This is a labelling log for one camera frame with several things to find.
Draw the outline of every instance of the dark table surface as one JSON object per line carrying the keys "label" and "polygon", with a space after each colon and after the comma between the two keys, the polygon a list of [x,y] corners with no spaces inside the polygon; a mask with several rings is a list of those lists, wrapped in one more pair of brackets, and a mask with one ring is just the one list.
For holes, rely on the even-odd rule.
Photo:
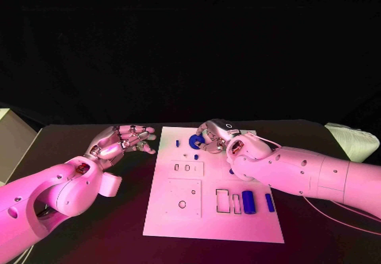
{"label": "dark table surface", "polygon": [[[278,120],[236,124],[283,146],[348,160],[330,130],[318,123]],[[201,122],[142,125],[156,129],[158,139],[151,145],[158,150],[164,126],[197,128]],[[11,181],[81,156],[107,126],[45,127]],[[275,189],[285,244],[143,236],[155,164],[156,154],[138,151],[125,155],[107,170],[123,177],[117,196],[99,195],[90,209],[35,245],[27,263],[381,263],[381,236],[341,225],[302,197]],[[330,201],[312,199],[312,203],[344,222],[381,232],[380,223]]]}

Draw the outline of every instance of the robotic hand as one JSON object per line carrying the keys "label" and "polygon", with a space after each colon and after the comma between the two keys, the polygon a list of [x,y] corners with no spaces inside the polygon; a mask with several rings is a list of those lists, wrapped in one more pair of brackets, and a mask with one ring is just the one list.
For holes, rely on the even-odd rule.
{"label": "robotic hand", "polygon": [[[84,156],[0,187],[0,263],[14,259],[70,217],[90,208],[99,193],[116,196],[122,177],[104,170],[126,152],[155,154],[145,141],[156,139],[154,132],[145,126],[110,126],[94,138]],[[40,203],[45,204],[41,212]]]}
{"label": "robotic hand", "polygon": [[337,201],[381,218],[381,166],[346,161],[314,151],[283,147],[253,133],[242,134],[233,122],[207,121],[210,144],[195,142],[211,153],[227,151],[227,162],[240,179],[257,179],[286,193]]}

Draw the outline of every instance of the blue disk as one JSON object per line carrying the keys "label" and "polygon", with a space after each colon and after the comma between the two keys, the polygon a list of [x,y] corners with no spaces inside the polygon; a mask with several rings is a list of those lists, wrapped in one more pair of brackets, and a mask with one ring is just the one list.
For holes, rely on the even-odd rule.
{"label": "blue disk", "polygon": [[203,137],[203,135],[194,135],[194,136],[191,136],[191,138],[190,138],[190,146],[191,146],[191,148],[194,148],[195,150],[200,150],[201,148],[195,145],[195,142],[201,142],[201,143],[206,143],[206,138]]}

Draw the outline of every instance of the small hole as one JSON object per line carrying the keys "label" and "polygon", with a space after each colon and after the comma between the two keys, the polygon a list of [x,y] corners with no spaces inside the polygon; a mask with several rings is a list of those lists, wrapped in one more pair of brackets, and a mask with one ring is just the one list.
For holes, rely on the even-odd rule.
{"label": "small hole", "polygon": [[181,201],[181,203],[180,203],[180,207],[184,209],[185,206],[187,206],[185,201]]}
{"label": "small hole", "polygon": [[18,209],[15,207],[11,207],[8,209],[8,213],[15,219],[18,218],[19,214],[18,214]]}

